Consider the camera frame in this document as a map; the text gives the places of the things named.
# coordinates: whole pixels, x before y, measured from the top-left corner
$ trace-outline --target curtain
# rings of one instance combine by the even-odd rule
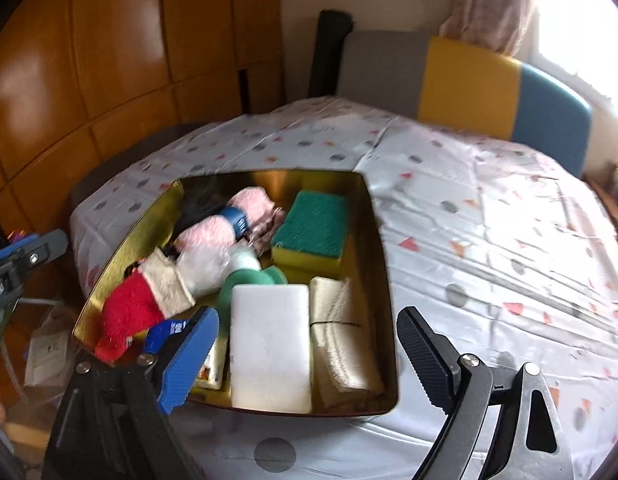
[[[534,0],[454,0],[440,36],[509,56],[518,52]]]

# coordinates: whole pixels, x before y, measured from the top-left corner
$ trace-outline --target sunlight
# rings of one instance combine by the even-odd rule
[[[618,9],[611,0],[537,0],[538,50],[618,110]]]

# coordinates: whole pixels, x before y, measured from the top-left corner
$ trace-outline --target tray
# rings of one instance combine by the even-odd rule
[[[102,305],[113,288],[123,278],[124,269],[136,260],[148,256],[156,246],[164,245],[172,234],[184,199],[185,189],[200,186],[215,179],[218,188],[231,196],[246,186],[262,186],[276,205],[289,209],[295,195],[302,189],[345,196],[349,199],[351,218],[349,235],[342,259],[341,279],[351,283],[354,304],[364,302],[373,316],[372,333],[378,368],[385,392],[371,399],[325,408],[318,389],[313,388],[313,412],[305,416],[379,415],[393,409],[398,400],[395,363],[393,315],[390,291],[375,215],[364,177],[350,171],[268,170],[225,173],[182,178],[175,181],[138,220],[118,247],[93,288],[73,330],[74,337],[93,352],[100,337]],[[269,262],[261,258],[263,267]],[[281,267],[290,283],[306,283],[314,276],[290,267]],[[215,295],[201,298],[196,305],[213,306]],[[193,309],[182,315],[190,317]],[[132,361],[139,354],[145,334],[136,335],[136,343],[124,354],[120,364]],[[231,378],[225,370],[221,390],[193,388],[190,399],[213,406],[231,407]]]

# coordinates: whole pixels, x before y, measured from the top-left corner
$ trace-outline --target bed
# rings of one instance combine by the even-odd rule
[[[489,365],[539,364],[575,478],[588,479],[618,439],[618,244],[574,176],[588,108],[530,68],[414,34],[353,33],[337,95],[206,124],[112,176],[71,216],[80,284],[88,294],[177,178],[357,171],[373,199],[394,315],[414,304],[460,352]],[[512,89],[515,98],[503,96]],[[444,413],[396,348],[399,400],[385,415],[297,419],[195,404],[174,413],[174,428],[210,479],[411,478]],[[497,415],[490,408],[465,478],[479,474]]]

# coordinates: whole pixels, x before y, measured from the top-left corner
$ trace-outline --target yellow chair panel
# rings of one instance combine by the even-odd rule
[[[432,37],[418,120],[510,139],[518,108],[520,65],[489,50]]]

